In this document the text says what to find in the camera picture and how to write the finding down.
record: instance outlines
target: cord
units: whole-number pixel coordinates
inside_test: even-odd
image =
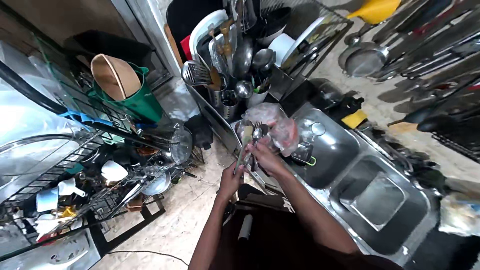
[[[121,251],[108,252],[107,254],[122,253],[122,252],[127,252],[127,253],[129,253],[129,252],[130,252],[130,253],[149,252],[149,253],[154,253],[154,254],[159,254],[159,255],[165,255],[165,256],[169,256],[169,257],[172,257],[172,258],[181,260],[186,266],[188,266],[188,264],[187,264],[184,260],[182,260],[182,259],[180,259],[180,258],[178,258],[178,257],[175,257],[175,256],[170,255],[170,254],[165,254],[165,253],[160,253],[160,252],[155,252],[155,251],[150,251],[150,250],[121,250]]]

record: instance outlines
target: tiled floor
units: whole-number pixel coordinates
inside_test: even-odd
[[[204,151],[205,165],[191,173],[197,178],[184,176],[165,193],[162,203],[166,213],[125,241],[115,250],[151,250],[167,253],[189,263],[200,233],[208,218],[216,191],[220,185],[222,170],[234,157],[227,153],[217,138],[212,148]],[[245,182],[258,185],[245,175]],[[109,221],[108,238],[114,238],[141,221],[139,213],[127,213]],[[116,253],[106,255],[92,269],[187,269],[181,261],[151,253]]]

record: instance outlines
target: yellow funnel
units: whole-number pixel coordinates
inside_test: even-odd
[[[360,17],[371,25],[376,25],[390,17],[400,5],[401,0],[367,0],[362,7],[349,14],[347,19]]]

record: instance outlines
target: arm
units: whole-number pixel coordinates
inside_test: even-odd
[[[222,179],[220,181],[220,189],[213,203],[210,216],[205,223],[204,230],[198,239],[197,246],[190,260],[188,269],[190,270],[206,270],[210,267],[218,247],[220,240],[220,232],[222,228],[222,218],[227,207],[228,201],[232,195],[238,190],[242,180],[243,165],[240,165],[233,175],[235,163],[223,170]]]
[[[248,145],[248,150],[257,158],[261,167],[273,176],[298,218],[313,234],[315,242],[344,253],[359,252],[357,244],[345,229],[325,210],[288,171],[280,160],[265,145]]]

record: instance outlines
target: sink basin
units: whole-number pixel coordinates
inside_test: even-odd
[[[358,237],[383,255],[398,252],[431,210],[423,192],[373,155],[362,157],[348,171],[329,200]]]
[[[286,162],[309,186],[325,188],[356,158],[360,152],[359,143],[351,133],[321,110],[312,108],[309,103],[303,105],[292,117],[299,127],[300,135],[309,136],[307,133],[312,126],[316,132],[318,126],[321,126],[323,134],[312,138],[315,166],[300,166],[291,159],[286,159]]]

